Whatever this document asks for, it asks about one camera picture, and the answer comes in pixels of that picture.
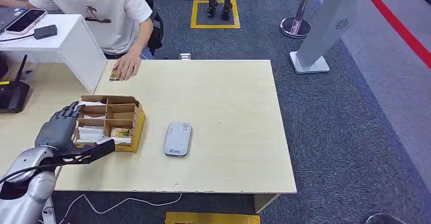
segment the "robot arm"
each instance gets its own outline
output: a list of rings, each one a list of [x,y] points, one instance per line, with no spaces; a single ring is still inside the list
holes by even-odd
[[[72,135],[82,106],[78,102],[57,111],[44,123],[35,147],[21,153],[0,180],[0,224],[35,224],[55,188],[55,169],[90,164],[115,150],[114,140],[77,148]]]

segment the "black cable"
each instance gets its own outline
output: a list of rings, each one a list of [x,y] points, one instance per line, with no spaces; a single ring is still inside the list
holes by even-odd
[[[25,38],[32,37],[32,36],[34,36],[34,34],[23,36],[23,37],[18,37],[18,38],[14,38],[14,39],[0,40],[0,42],[6,42],[6,41],[12,41],[12,40],[20,40],[20,39],[25,39]]]
[[[49,208],[54,208],[54,206],[48,206],[48,207],[45,207],[45,209],[43,209],[43,210],[42,210],[42,212],[46,214],[47,212],[45,212],[45,210],[46,210],[46,209],[49,209]]]
[[[13,176],[18,175],[18,174],[23,173],[23,172],[29,172],[29,171],[32,171],[32,170],[42,169],[42,168],[49,168],[49,167],[61,167],[61,166],[64,166],[64,165],[65,165],[64,163],[57,163],[57,164],[49,164],[49,165],[42,165],[42,166],[35,166],[35,167],[24,168],[24,169],[21,169],[19,171],[11,173],[11,174],[7,175],[6,177],[2,178],[0,180],[0,184],[2,184],[4,181],[6,181],[7,179],[9,179],[10,177],[13,177]]]

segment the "human hand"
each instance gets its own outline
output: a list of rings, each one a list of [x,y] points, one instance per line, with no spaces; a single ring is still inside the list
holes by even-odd
[[[113,69],[117,70],[117,78],[123,81],[128,80],[131,76],[135,76],[138,73],[140,65],[140,54],[128,52],[117,60]]]

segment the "palm tree print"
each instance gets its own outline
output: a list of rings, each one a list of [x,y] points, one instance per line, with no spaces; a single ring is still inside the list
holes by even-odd
[[[92,22],[100,22],[100,23],[111,23],[111,19],[104,18],[103,20],[100,20],[97,18],[97,9],[92,6],[87,6],[85,9],[87,13],[90,13],[91,17],[86,17],[85,21],[92,21]]]
[[[97,21],[97,22],[100,22],[100,20],[97,18],[97,16],[95,15],[95,12],[97,12],[97,9],[96,8],[94,8],[94,7],[92,7],[92,6],[87,6],[87,12],[89,12],[92,16],[93,16],[93,18]]]

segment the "box compartment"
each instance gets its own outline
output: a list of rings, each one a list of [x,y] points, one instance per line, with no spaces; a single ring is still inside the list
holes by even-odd
[[[79,126],[102,126],[103,134],[106,137],[111,136],[113,127],[123,127],[132,129],[131,143],[121,143],[115,145],[115,151],[138,150],[141,134],[145,122],[145,113],[139,102],[129,96],[116,95],[83,95],[83,101],[102,102],[106,105],[84,106],[78,116],[77,128],[74,135],[79,139]],[[105,116],[106,119],[84,118],[84,115],[91,117]],[[83,147],[89,143],[76,143],[77,147]]]

